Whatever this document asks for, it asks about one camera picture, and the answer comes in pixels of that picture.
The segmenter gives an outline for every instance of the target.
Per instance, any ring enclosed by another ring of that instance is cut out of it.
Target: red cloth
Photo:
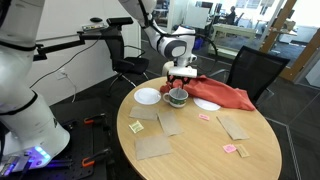
[[[160,87],[160,92],[169,92],[171,87],[182,87],[182,81],[177,79],[171,84],[166,82],[166,85]],[[189,96],[198,97],[213,103],[216,103],[224,108],[242,109],[253,111],[255,106],[251,103],[247,91],[234,89],[224,83],[215,81],[202,75],[190,80],[189,84],[183,86]]]

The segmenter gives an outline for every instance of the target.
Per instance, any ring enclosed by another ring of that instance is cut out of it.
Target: white plate
[[[208,111],[216,111],[221,107],[218,104],[200,98],[193,98],[193,101],[197,106]]]
[[[161,94],[153,88],[142,88],[134,93],[134,99],[140,104],[151,105],[160,101]]]

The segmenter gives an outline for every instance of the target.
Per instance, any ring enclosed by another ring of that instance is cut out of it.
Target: beige napkin
[[[233,140],[249,139],[246,132],[231,117],[219,116],[217,118]]]
[[[162,129],[167,136],[180,134],[183,132],[175,118],[173,111],[158,113],[158,117]]]
[[[131,109],[129,117],[145,119],[145,120],[158,120],[158,109],[155,108],[145,108],[134,106]]]
[[[171,153],[168,137],[164,134],[136,140],[137,160]]]

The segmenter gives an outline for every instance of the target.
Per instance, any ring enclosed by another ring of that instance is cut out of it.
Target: round wooden table
[[[181,109],[171,107],[162,99],[153,105],[142,105],[134,99],[134,93],[145,87],[159,90],[165,77],[147,81],[133,89],[123,100],[117,117],[117,131],[121,147],[128,160],[141,175],[150,180],[186,179],[278,179],[281,170],[281,151],[278,140],[265,118],[257,111],[221,108],[207,111],[198,107],[192,98]],[[134,134],[129,124],[133,106],[158,108],[159,112],[174,111],[182,134],[170,136],[170,154],[143,160],[136,159],[135,141],[139,138],[163,134],[159,121],[140,120],[144,129]],[[204,114],[209,121],[198,116]],[[249,135],[246,140],[232,140],[217,116],[228,115]],[[226,153],[223,146],[242,144],[250,156],[242,158],[237,151]]]

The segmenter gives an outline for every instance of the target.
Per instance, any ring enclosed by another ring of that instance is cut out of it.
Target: person
[[[230,11],[231,13],[226,15],[226,24],[229,25],[234,25],[234,19],[236,18],[236,13],[235,13],[236,8],[234,6],[231,6]]]

